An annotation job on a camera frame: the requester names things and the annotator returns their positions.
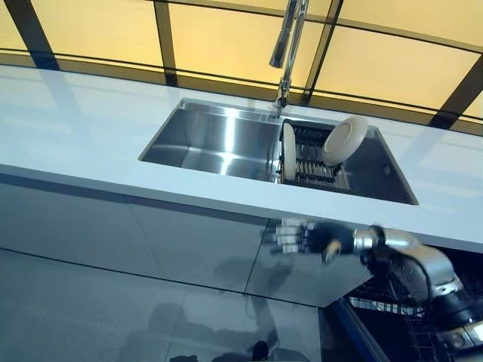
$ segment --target faucet spout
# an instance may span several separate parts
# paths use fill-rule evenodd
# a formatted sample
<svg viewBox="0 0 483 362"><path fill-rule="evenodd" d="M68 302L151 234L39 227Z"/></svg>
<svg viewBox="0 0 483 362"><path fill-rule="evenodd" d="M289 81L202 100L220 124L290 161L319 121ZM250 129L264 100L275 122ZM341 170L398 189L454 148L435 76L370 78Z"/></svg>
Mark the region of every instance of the faucet spout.
<svg viewBox="0 0 483 362"><path fill-rule="evenodd" d="M284 21L281 25L280 34L278 35L275 49L272 53L272 58L269 64L275 68L281 68L285 52L287 50L288 39L290 38L290 31L294 22L294 15L297 14L297 22L295 24L294 36L290 50L288 51L288 58L285 64L283 76L280 78L278 84L277 99L275 100L275 107L277 108L277 118L280 117L281 109L287 105L288 92L291 85L292 69L294 68L295 56L300 43L300 36L302 35L303 23L307 16L307 8L309 7L309 0L288 0L287 10L285 11Z"/></svg>

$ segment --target metal rack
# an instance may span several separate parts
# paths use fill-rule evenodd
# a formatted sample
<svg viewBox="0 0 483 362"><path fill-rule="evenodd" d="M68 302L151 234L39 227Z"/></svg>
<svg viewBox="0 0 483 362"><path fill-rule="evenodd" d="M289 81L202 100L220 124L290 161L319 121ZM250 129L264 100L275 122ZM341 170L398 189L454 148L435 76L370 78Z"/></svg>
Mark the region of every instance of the metal rack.
<svg viewBox="0 0 483 362"><path fill-rule="evenodd" d="M382 287L371 279L349 294L349 301L354 308L363 308L375 312L391 313L401 318L411 340L411 347L416 362L450 362L447 354L441 355L442 346L435 339L433 323L428 318L427 310L415 305L407 290L395 279Z"/></svg>
<svg viewBox="0 0 483 362"><path fill-rule="evenodd" d="M320 158L321 148L331 130L289 123L295 134L296 176L294 180L285 179L282 154L279 171L280 183L312 189L337 189L351 193L343 165L327 166ZM283 133L280 135L280 140L283 142Z"/></svg>

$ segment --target cabinet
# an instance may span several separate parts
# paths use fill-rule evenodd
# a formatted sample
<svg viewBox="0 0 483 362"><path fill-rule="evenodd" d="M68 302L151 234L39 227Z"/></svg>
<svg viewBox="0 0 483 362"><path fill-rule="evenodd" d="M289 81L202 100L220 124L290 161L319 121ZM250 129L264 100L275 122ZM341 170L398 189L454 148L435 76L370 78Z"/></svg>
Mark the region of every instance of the cabinet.
<svg viewBox="0 0 483 362"><path fill-rule="evenodd" d="M356 256L324 265L320 255L273 254L263 242L247 293L325 307L371 277Z"/></svg>
<svg viewBox="0 0 483 362"><path fill-rule="evenodd" d="M244 291L267 219L128 198L163 278Z"/></svg>
<svg viewBox="0 0 483 362"><path fill-rule="evenodd" d="M123 195L0 175L0 214L0 247L158 276Z"/></svg>

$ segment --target sink basin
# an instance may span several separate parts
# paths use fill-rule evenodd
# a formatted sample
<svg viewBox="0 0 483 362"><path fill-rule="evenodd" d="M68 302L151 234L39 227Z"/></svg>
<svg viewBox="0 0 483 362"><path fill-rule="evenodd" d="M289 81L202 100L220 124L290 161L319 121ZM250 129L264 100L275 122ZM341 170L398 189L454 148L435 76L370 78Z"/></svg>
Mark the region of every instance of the sink basin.
<svg viewBox="0 0 483 362"><path fill-rule="evenodd" d="M330 132L338 122L273 118L270 112L184 99L140 156L141 161L222 175L281 182L283 121ZM297 183L325 191L417 204L383 137L370 126L358 150L342 164L344 188Z"/></svg>

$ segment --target countertop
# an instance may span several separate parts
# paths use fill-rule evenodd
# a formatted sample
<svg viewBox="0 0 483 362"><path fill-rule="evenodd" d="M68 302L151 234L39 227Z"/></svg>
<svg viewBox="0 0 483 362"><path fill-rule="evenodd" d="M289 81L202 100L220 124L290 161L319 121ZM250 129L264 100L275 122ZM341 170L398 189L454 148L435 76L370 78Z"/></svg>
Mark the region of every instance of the countertop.
<svg viewBox="0 0 483 362"><path fill-rule="evenodd" d="M483 253L483 138L367 117L380 129L417 206L139 161L184 97L272 107L137 81L0 66L0 173L269 218L377 223ZM348 116L297 106L282 115Z"/></svg>

